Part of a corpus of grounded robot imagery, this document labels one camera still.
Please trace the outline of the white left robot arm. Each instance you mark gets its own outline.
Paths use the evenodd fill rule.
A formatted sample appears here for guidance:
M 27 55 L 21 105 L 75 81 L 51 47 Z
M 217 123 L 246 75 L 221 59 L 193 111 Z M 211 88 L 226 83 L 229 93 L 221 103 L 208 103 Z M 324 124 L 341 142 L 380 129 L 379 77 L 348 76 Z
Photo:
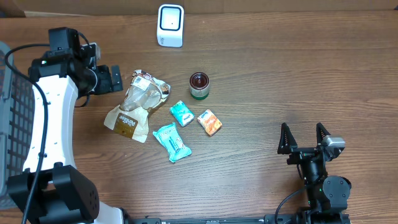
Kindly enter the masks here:
M 51 45 L 33 60 L 25 79 L 33 85 L 35 111 L 23 172 L 8 179 L 8 192 L 23 223 L 128 223 L 124 210 L 99 199 L 79 172 L 72 146 L 76 100 L 114 90 L 109 68 L 97 66 L 100 48 Z

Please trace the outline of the large teal wipes pack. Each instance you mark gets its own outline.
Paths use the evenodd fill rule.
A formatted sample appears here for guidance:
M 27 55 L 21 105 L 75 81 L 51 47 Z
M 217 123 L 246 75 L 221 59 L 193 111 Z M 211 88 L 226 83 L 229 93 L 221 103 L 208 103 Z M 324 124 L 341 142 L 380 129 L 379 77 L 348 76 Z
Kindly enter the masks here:
M 153 131 L 152 134 L 167 150 L 170 162 L 175 163 L 192 154 L 192 150 L 183 143 L 174 122 Z

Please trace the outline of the jar with green lid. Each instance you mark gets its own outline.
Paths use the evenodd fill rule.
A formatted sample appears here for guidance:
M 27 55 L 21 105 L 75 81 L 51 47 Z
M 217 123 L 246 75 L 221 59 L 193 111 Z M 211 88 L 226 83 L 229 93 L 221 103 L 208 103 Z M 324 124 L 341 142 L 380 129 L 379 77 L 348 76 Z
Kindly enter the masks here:
M 190 94 L 196 100 L 204 100 L 210 92 L 210 79 L 203 72 L 196 72 L 189 79 Z

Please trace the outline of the orange tissue pack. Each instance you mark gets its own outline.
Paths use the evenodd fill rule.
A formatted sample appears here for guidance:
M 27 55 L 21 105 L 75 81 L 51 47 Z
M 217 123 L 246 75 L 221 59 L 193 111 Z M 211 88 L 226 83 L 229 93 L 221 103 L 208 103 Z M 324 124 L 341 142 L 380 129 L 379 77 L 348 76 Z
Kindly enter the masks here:
M 204 111 L 197 120 L 209 136 L 214 135 L 223 125 L 211 110 Z

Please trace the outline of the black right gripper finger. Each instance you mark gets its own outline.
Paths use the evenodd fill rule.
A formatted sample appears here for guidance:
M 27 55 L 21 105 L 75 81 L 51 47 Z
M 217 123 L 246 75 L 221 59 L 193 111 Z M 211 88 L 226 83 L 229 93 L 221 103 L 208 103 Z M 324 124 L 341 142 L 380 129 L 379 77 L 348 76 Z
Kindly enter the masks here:
M 294 153 L 298 145 L 293 137 L 287 123 L 282 123 L 280 141 L 277 148 L 278 154 L 291 154 Z
M 330 135 L 330 133 L 321 123 L 317 123 L 316 130 L 317 130 L 317 144 L 321 145 L 324 137 Z

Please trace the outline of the teal tissue pack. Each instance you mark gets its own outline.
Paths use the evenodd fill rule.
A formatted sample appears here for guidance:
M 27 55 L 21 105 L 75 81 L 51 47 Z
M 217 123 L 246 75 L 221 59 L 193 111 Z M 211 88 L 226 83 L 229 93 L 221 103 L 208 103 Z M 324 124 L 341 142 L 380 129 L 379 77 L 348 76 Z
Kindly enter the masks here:
M 170 108 L 170 113 L 175 117 L 181 127 L 185 127 L 194 119 L 194 114 L 183 101 L 178 101 Z

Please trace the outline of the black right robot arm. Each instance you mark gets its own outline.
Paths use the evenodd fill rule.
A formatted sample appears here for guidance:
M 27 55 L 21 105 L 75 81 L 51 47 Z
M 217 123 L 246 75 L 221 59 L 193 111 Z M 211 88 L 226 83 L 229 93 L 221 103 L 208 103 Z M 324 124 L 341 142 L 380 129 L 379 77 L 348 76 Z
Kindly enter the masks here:
M 279 212 L 292 197 L 307 193 L 308 207 L 302 207 L 286 223 L 350 223 L 343 211 L 348 208 L 351 182 L 342 176 L 328 175 L 326 163 L 336 159 L 345 149 L 345 140 L 331 135 L 324 125 L 317 123 L 317 145 L 298 147 L 287 123 L 281 124 L 278 154 L 288 155 L 287 164 L 295 165 L 303 187 L 288 195 L 278 205 L 274 223 L 280 223 Z

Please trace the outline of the beige brown bread bag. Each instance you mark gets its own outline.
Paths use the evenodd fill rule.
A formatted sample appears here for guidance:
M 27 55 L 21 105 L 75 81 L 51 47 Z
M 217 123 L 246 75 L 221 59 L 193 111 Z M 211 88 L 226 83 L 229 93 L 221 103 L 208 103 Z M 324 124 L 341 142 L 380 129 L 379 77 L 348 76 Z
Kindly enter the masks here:
M 171 86 L 143 70 L 135 70 L 124 101 L 105 117 L 104 125 L 126 138 L 144 143 L 149 115 L 167 101 Z

